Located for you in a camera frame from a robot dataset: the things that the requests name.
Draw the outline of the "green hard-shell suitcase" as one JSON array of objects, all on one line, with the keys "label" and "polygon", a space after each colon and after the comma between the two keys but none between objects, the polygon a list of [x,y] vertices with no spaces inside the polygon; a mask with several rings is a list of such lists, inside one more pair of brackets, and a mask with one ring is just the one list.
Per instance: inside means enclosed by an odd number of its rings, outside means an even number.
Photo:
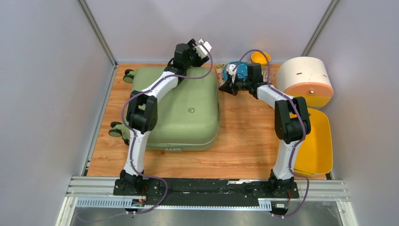
[{"label": "green hard-shell suitcase", "polygon": [[158,102],[148,148],[204,151],[216,141],[221,121],[216,76],[204,67],[191,67],[186,76]]}]

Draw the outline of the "yellow plastic basin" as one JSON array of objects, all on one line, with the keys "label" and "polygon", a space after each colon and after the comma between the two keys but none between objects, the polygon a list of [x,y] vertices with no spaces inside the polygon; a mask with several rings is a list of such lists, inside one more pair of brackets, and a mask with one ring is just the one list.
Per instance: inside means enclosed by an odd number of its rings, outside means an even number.
[{"label": "yellow plastic basin", "polygon": [[315,177],[327,174],[333,167],[333,145],[328,117],[309,108],[311,132],[303,141],[295,161],[294,172]]}]

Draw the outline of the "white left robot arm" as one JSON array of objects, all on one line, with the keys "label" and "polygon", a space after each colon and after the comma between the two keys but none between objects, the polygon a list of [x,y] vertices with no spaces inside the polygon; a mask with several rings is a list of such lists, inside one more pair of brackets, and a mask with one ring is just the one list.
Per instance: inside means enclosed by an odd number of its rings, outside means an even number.
[{"label": "white left robot arm", "polygon": [[115,192],[139,195],[144,189],[144,153],[151,131],[158,120],[158,102],[185,79],[191,67],[200,67],[210,56],[211,45],[203,39],[191,39],[176,45],[174,57],[163,73],[149,87],[134,90],[122,107],[122,123],[129,129],[128,158],[119,179],[115,181]]}]

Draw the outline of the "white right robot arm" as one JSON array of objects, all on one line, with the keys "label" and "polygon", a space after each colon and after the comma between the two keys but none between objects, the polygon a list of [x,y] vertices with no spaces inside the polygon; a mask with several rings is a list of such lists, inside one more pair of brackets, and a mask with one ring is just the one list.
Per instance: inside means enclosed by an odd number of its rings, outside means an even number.
[{"label": "white right robot arm", "polygon": [[272,196],[281,197],[294,187],[294,164],[298,150],[311,131],[306,100],[283,93],[271,84],[269,78],[264,80],[262,66],[258,63],[247,65],[247,76],[243,79],[238,77],[237,68],[237,64],[225,67],[227,80],[219,90],[234,96],[241,90],[248,91],[274,109],[274,129],[279,149],[267,189]]}]

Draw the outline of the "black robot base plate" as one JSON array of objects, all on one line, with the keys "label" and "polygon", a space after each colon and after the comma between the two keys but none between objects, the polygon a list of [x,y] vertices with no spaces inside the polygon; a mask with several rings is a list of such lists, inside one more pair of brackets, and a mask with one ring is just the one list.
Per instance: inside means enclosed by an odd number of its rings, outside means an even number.
[{"label": "black robot base plate", "polygon": [[134,185],[123,179],[115,181],[113,194],[146,198],[147,205],[255,207],[259,199],[299,198],[297,184],[274,187],[268,181],[240,182],[227,179],[166,178],[141,179]]}]

